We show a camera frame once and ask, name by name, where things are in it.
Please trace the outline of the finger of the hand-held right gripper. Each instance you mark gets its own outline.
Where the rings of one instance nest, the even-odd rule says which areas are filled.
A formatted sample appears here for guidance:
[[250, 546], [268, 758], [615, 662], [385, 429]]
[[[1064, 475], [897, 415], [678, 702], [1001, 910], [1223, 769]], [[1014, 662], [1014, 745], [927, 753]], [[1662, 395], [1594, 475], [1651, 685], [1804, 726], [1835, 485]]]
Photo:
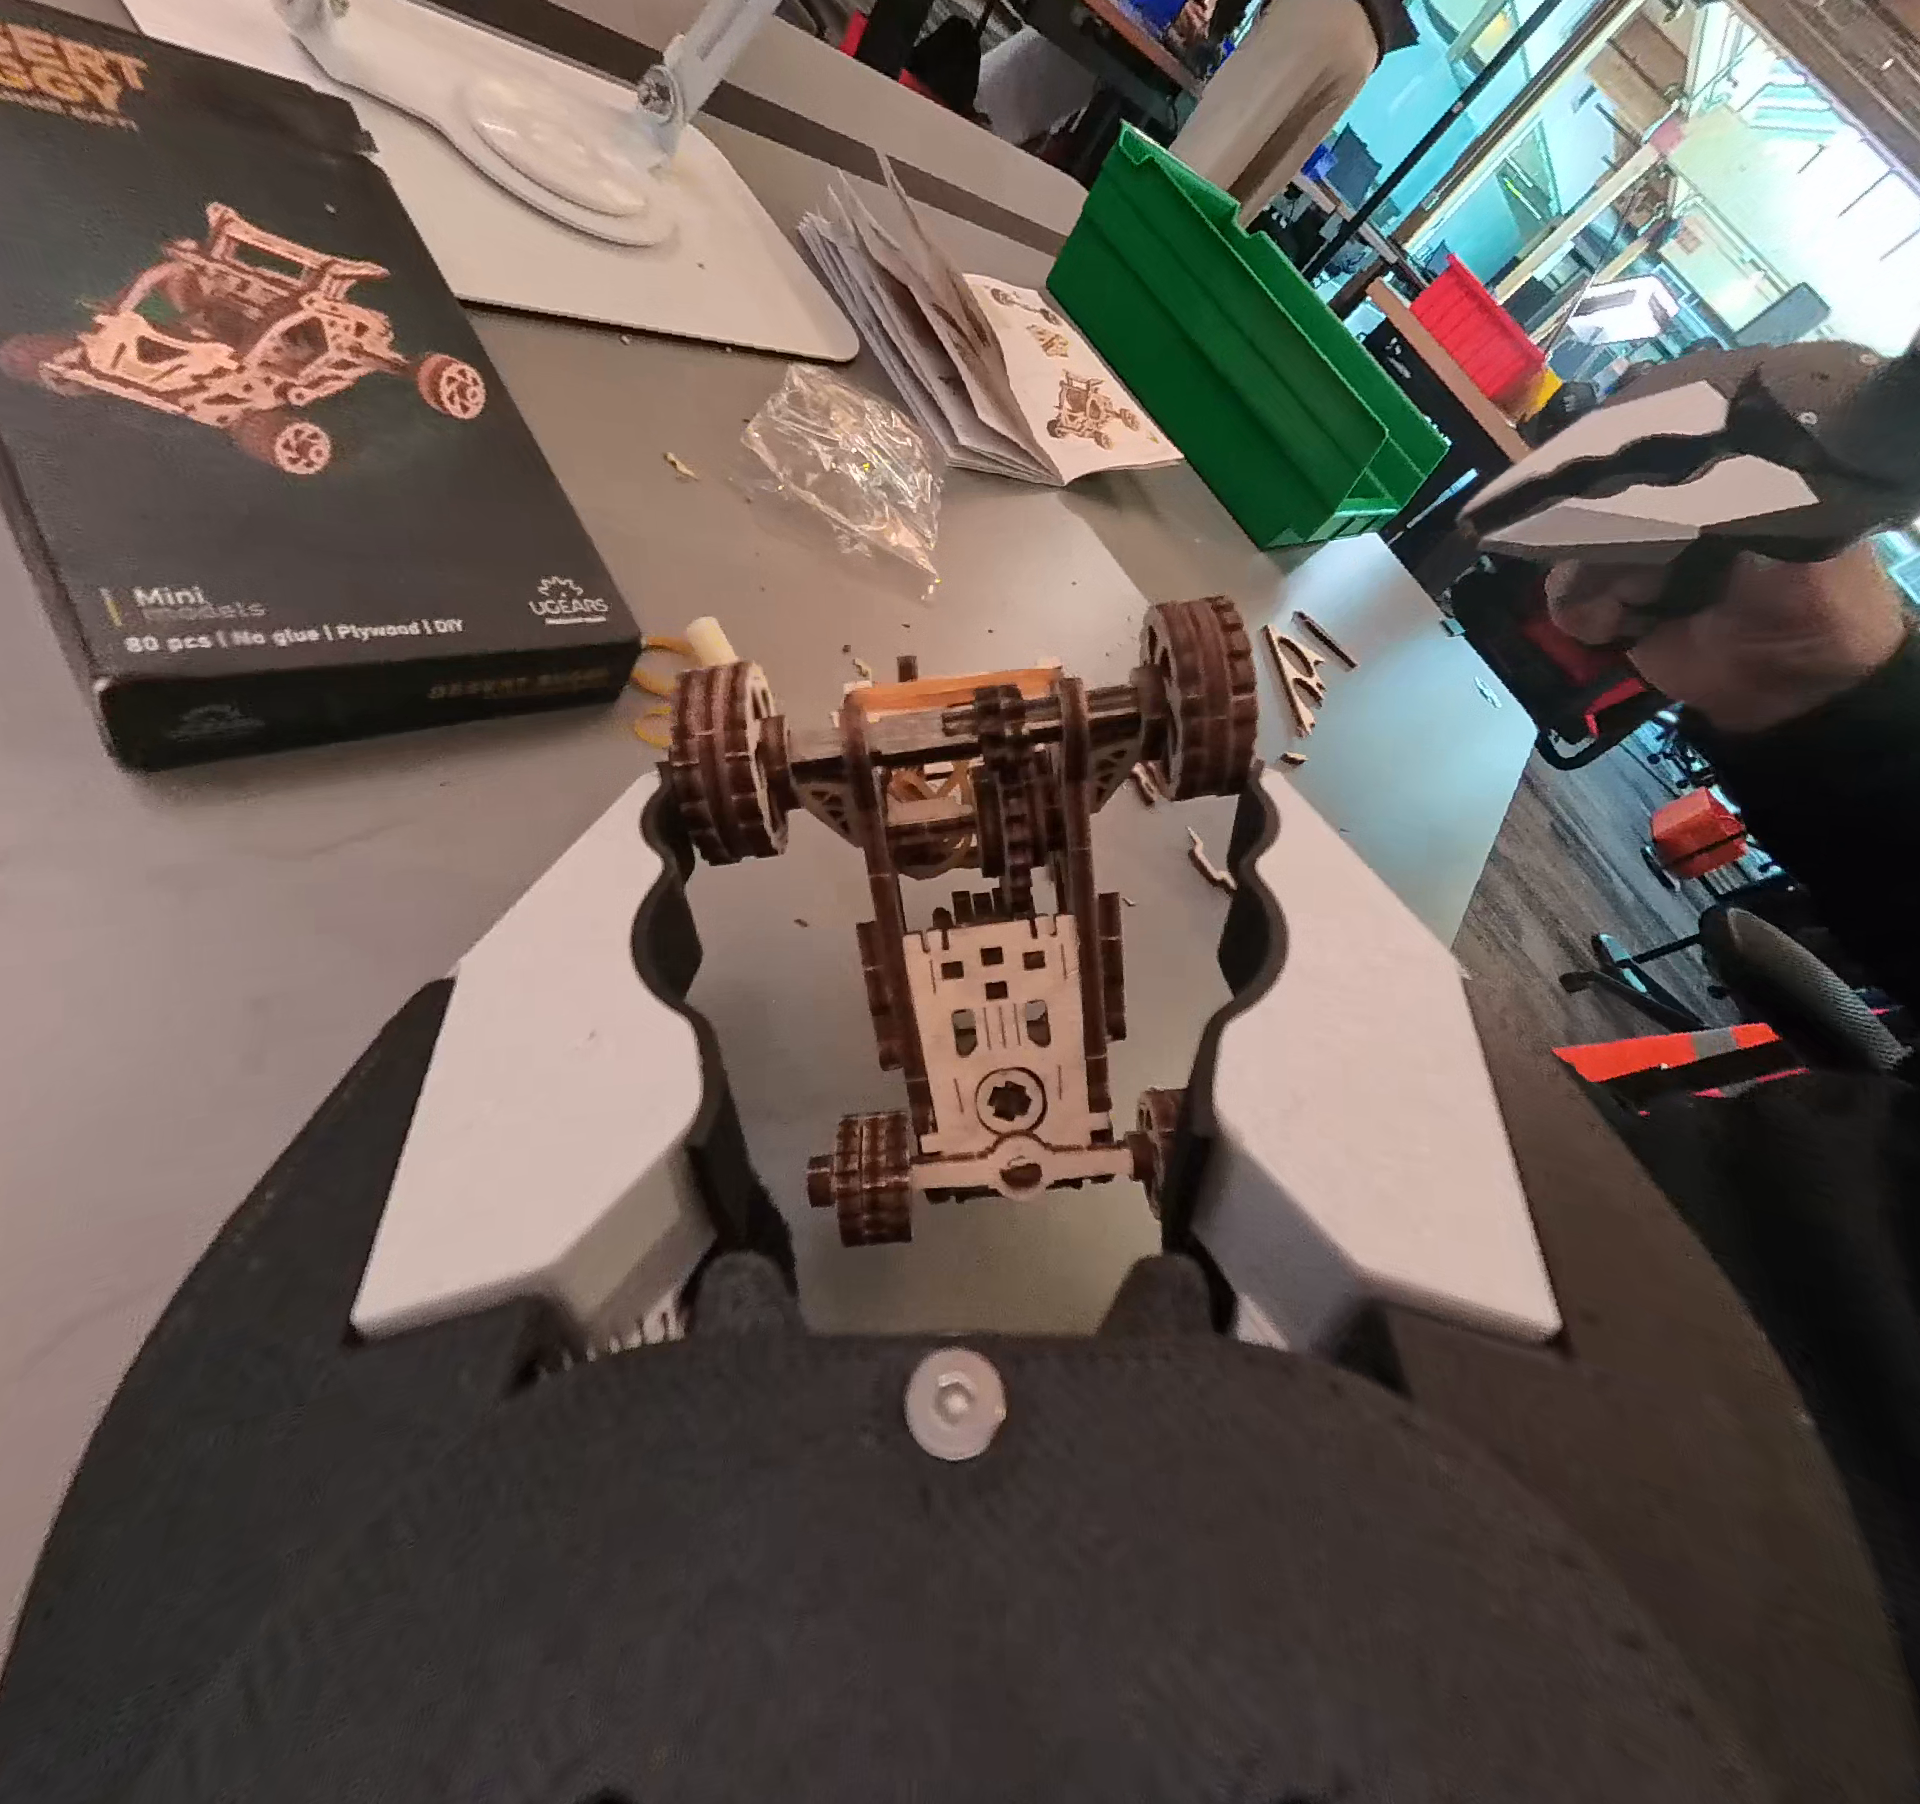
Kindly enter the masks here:
[[1485, 555], [1684, 555], [1701, 541], [1835, 555], [1859, 536], [1865, 513], [1849, 500], [1817, 506], [1793, 469], [1747, 453], [1712, 461], [1680, 485], [1560, 465], [1544, 479], [1508, 479], [1476, 506], [1476, 552]]
[[1560, 439], [1549, 450], [1530, 450], [1515, 469], [1498, 475], [1460, 517], [1476, 517], [1476, 506], [1501, 487], [1508, 479], [1544, 479], [1560, 465], [1606, 465], [1606, 475], [1621, 479], [1651, 479], [1680, 485], [1701, 475], [1712, 461], [1747, 453], [1758, 461], [1754, 439], [1769, 429], [1774, 395], [1765, 378], [1733, 378], [1716, 382], [1680, 382], [1646, 398], [1606, 398], [1588, 421], [1576, 421]]

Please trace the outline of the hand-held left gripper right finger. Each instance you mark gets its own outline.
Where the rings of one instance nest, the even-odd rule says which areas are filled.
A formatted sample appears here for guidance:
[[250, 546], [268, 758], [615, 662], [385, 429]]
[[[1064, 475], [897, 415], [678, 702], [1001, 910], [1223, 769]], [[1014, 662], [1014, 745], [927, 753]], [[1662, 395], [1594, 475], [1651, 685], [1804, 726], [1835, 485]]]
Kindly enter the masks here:
[[1280, 764], [1240, 799], [1231, 875], [1162, 1239], [1247, 1347], [1339, 1347], [1372, 1308], [1549, 1347], [1560, 1311], [1449, 946]]

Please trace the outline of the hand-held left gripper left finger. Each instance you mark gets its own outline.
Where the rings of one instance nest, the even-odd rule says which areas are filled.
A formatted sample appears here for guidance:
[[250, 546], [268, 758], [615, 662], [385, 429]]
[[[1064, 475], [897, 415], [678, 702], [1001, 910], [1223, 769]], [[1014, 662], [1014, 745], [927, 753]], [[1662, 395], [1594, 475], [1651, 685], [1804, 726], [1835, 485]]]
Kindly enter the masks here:
[[656, 1341], [711, 1254], [790, 1282], [790, 1231], [685, 1002], [699, 935], [661, 769], [457, 958], [353, 1295], [403, 1334], [540, 1303], [573, 1347]]

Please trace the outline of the wooden buggy model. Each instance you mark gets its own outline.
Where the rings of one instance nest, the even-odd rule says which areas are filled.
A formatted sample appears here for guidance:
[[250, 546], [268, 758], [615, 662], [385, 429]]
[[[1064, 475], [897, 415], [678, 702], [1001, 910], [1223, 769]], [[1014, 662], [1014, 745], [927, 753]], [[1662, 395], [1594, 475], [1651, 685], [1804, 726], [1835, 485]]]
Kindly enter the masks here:
[[761, 668], [727, 662], [678, 668], [663, 719], [663, 787], [711, 869], [782, 856], [790, 813], [864, 856], [859, 958], [907, 1107], [844, 1115], [807, 1165], [842, 1244], [907, 1244], [916, 1201], [1160, 1194], [1180, 1091], [1112, 1123], [1123, 899], [1097, 889], [1091, 823], [1123, 779], [1247, 790], [1262, 683], [1237, 599], [1151, 605], [1138, 668], [1097, 693], [1064, 668], [921, 683], [901, 662], [797, 737]]

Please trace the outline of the black model kit box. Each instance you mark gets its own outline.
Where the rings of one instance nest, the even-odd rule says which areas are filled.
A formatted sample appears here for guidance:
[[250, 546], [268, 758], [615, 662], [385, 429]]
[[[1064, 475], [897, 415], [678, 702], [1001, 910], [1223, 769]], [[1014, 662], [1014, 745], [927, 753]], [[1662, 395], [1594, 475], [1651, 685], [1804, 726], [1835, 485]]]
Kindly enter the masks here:
[[353, 104], [4, 0], [4, 527], [137, 769], [608, 705], [641, 623]]

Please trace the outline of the person's right hand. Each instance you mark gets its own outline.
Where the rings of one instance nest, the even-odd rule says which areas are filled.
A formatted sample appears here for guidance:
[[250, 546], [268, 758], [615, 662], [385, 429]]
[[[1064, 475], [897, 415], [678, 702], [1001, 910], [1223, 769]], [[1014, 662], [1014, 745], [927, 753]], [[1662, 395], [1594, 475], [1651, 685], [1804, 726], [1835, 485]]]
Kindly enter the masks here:
[[1867, 546], [1822, 567], [1740, 555], [1693, 613], [1651, 613], [1666, 575], [1666, 567], [1554, 567], [1549, 613], [1594, 650], [1618, 646], [1643, 685], [1726, 737], [1838, 702], [1912, 640], [1906, 595]]

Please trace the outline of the red plastic bin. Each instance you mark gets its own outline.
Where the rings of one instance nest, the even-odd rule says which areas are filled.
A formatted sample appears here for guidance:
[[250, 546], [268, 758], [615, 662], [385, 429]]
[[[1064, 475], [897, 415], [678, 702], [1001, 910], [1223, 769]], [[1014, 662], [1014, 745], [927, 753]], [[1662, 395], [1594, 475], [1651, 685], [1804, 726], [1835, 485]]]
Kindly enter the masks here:
[[1412, 316], [1476, 382], [1476, 395], [1501, 408], [1525, 398], [1549, 366], [1549, 352], [1460, 255], [1448, 255], [1448, 266], [1412, 296]]

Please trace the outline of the black and red office chair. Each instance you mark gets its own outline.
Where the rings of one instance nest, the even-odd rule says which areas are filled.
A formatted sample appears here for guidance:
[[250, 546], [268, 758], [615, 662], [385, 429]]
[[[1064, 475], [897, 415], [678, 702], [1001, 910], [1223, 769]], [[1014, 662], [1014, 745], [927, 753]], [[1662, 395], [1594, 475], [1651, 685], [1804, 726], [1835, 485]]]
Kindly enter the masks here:
[[1554, 769], [1583, 769], [1666, 712], [1618, 650], [1572, 640], [1549, 612], [1549, 572], [1520, 562], [1470, 567], [1448, 612], [1539, 726]]

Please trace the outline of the orange traffic cone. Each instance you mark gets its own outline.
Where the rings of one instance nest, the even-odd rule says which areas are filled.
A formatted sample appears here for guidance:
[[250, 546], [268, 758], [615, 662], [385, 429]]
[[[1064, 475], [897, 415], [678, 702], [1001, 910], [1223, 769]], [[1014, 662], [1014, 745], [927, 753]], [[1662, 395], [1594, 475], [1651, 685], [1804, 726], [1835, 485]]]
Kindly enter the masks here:
[[1594, 1093], [1626, 1115], [1658, 1100], [1740, 1100], [1769, 1077], [1798, 1077], [1804, 1059], [1769, 1022], [1684, 1030], [1554, 1048]]

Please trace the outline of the orange rubber band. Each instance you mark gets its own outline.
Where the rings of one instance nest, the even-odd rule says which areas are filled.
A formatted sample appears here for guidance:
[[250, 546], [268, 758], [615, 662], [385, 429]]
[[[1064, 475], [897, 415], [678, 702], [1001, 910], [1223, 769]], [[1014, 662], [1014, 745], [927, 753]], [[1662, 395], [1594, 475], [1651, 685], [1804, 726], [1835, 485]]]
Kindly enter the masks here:
[[678, 636], [649, 636], [641, 646], [641, 668], [629, 673], [629, 729], [649, 753], [669, 753], [669, 726], [673, 726], [673, 702], [678, 702], [678, 674], [695, 668], [695, 646]]

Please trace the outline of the flat wooden triangular part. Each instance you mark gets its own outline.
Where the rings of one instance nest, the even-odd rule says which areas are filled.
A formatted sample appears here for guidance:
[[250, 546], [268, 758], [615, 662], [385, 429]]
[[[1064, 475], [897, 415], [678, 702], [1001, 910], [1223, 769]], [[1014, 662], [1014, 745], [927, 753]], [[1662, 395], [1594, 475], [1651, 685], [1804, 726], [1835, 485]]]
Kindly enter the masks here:
[[1262, 623], [1265, 656], [1274, 668], [1280, 705], [1297, 729], [1287, 764], [1304, 764], [1304, 745], [1322, 726], [1332, 674], [1355, 674], [1355, 656], [1304, 612], [1288, 613], [1288, 628]]

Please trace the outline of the green plastic bin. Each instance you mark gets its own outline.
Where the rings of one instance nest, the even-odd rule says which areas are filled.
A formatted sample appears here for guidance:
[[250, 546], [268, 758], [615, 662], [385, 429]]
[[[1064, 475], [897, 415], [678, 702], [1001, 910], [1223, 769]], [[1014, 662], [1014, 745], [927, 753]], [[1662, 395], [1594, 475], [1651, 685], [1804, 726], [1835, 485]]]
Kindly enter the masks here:
[[1449, 450], [1288, 255], [1136, 128], [1047, 295], [1262, 552], [1385, 528]]

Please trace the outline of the person's black clothing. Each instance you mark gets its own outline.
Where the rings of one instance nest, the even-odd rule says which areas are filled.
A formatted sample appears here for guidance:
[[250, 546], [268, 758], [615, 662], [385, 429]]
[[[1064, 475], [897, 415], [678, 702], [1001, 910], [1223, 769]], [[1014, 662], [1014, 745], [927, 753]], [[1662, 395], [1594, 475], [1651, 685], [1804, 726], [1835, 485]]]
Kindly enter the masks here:
[[1646, 1182], [1791, 1364], [1920, 1681], [1920, 1093], [1791, 1073], [1618, 1115]]

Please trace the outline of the white instruction booklet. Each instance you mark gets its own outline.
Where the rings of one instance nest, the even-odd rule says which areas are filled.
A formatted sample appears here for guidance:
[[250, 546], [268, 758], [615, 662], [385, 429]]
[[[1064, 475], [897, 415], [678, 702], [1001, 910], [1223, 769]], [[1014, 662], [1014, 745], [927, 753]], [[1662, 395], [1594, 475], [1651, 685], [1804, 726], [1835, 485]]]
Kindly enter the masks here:
[[800, 245], [864, 350], [953, 469], [1069, 487], [1182, 465], [1043, 288], [964, 272], [884, 160], [800, 217]]

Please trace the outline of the clear plastic bag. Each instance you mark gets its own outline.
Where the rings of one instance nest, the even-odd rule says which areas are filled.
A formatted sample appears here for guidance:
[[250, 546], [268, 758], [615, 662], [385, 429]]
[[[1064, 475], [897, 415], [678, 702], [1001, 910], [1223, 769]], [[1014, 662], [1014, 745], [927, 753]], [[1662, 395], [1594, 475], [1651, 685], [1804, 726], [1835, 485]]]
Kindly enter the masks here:
[[897, 402], [835, 366], [790, 365], [743, 450], [757, 487], [807, 507], [842, 555], [897, 567], [921, 595], [943, 587], [946, 465]]

